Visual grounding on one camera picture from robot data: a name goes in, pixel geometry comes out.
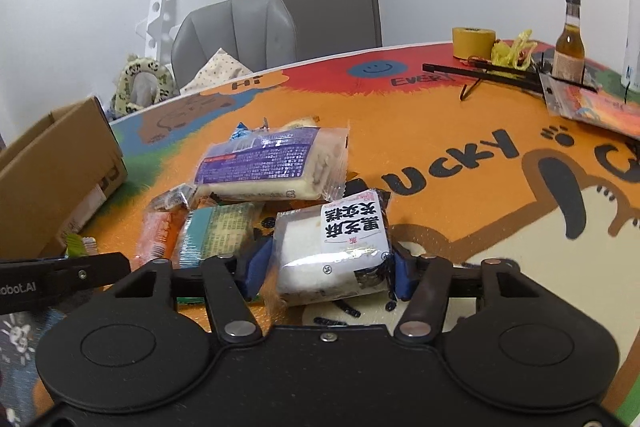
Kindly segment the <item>black sesame rice cake packet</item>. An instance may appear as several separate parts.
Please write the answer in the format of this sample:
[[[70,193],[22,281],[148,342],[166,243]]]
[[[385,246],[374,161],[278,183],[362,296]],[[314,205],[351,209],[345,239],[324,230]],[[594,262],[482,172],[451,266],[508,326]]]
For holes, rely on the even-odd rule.
[[[272,309],[367,296],[385,291],[393,254],[386,207],[378,188],[280,212],[260,293]]]

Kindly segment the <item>purple-label sandwich bread packet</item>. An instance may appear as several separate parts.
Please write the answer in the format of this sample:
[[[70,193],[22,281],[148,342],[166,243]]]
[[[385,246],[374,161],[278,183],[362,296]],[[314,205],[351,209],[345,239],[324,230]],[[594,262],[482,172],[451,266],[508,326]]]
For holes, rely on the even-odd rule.
[[[343,197],[348,130],[297,127],[252,132],[207,150],[194,183],[224,200]]]

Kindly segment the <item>green-label snack packet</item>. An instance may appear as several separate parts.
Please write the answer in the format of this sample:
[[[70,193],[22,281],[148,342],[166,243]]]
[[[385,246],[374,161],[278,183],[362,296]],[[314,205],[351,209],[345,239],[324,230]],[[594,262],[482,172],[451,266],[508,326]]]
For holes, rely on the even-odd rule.
[[[186,218],[171,260],[175,268],[196,268],[211,257],[239,257],[254,243],[262,202],[202,207]]]

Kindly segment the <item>green snack packet in box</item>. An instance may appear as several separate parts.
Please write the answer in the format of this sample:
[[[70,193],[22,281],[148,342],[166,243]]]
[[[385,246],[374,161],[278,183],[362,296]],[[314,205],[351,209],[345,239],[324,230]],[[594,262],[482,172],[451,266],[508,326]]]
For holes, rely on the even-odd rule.
[[[66,233],[63,236],[66,258],[78,258],[99,254],[98,244],[93,237]]]

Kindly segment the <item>orange-red snack packet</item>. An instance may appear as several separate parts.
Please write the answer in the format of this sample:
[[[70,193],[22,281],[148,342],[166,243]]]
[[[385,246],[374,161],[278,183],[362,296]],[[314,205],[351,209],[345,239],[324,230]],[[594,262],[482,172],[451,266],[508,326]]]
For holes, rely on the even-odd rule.
[[[151,199],[143,213],[134,256],[136,268],[152,260],[171,256],[193,207],[195,193],[194,185],[183,183]]]

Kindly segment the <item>brown cardboard box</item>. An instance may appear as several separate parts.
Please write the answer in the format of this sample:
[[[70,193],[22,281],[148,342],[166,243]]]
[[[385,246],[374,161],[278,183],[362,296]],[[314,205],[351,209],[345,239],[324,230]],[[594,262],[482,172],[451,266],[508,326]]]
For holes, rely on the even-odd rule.
[[[126,179],[97,98],[52,110],[1,152],[1,258],[63,254]]]

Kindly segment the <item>blue triangular snack packet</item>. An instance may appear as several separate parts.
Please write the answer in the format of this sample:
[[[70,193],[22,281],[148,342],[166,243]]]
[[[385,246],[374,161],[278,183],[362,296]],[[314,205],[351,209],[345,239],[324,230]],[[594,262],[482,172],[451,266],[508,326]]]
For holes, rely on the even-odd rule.
[[[242,122],[239,122],[239,124],[237,124],[235,129],[233,130],[232,135],[230,136],[230,140],[239,140],[241,138],[244,138],[244,136],[250,135],[252,133],[254,133],[253,129],[250,129]]]

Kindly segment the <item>orange-label biscuit packet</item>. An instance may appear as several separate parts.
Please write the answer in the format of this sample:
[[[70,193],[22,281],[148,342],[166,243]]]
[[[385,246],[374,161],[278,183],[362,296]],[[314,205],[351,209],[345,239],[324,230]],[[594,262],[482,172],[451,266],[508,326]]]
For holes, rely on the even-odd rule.
[[[288,131],[299,128],[317,128],[320,124],[318,116],[307,116],[292,120],[279,128],[279,131]]]

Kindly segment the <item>dotted beige cushion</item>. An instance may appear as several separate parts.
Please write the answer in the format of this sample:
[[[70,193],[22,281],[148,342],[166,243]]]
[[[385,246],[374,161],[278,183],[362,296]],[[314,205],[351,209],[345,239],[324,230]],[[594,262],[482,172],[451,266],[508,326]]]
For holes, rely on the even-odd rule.
[[[180,93],[187,94],[223,86],[236,78],[244,77],[251,73],[250,69],[223,48],[220,48],[195,74],[192,80],[180,89]]]

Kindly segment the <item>yellow tape roll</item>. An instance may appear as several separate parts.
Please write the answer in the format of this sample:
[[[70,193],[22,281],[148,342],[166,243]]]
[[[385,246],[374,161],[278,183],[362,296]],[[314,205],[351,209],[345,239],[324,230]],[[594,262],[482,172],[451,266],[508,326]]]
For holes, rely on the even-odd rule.
[[[479,57],[491,59],[491,50],[497,35],[494,30],[472,27],[454,27],[452,35],[452,55],[458,60]]]

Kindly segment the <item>yellow plastic clips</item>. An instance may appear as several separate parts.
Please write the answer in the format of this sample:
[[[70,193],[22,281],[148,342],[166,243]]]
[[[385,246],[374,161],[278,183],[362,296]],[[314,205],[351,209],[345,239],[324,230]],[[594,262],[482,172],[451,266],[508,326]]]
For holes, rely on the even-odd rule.
[[[533,31],[526,29],[518,34],[511,44],[499,40],[491,48],[492,65],[525,70],[532,62],[538,43],[532,39]]]

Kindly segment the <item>orange packaged booklet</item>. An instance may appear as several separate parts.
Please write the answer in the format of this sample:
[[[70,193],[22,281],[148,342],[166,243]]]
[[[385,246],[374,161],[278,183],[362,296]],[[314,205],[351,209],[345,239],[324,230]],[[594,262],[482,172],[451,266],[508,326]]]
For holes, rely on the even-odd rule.
[[[550,113],[639,139],[638,104],[625,103],[603,90],[592,91],[583,84],[557,80],[546,74],[539,78]]]

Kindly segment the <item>grey padded chair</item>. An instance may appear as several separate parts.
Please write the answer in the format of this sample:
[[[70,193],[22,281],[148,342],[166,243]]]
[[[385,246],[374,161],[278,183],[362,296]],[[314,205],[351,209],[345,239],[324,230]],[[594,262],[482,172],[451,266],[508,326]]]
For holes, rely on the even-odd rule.
[[[297,61],[296,28],[283,0],[226,0],[183,20],[171,48],[171,66],[186,86],[218,50],[253,72]]]

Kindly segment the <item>amber glass bottle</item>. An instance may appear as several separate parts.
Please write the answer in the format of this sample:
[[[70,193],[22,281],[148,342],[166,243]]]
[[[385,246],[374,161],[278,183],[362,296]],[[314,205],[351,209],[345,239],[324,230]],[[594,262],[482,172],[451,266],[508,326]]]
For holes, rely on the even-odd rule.
[[[552,73],[554,78],[582,82],[585,68],[585,47],[580,33],[582,0],[565,0],[564,27],[554,47]]]

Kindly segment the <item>white spray bottle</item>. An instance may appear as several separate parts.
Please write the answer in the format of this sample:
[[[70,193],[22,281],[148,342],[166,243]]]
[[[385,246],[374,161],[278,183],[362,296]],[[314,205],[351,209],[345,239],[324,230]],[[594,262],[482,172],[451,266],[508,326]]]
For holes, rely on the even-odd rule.
[[[627,38],[620,83],[632,92],[639,91],[640,0],[629,0]]]

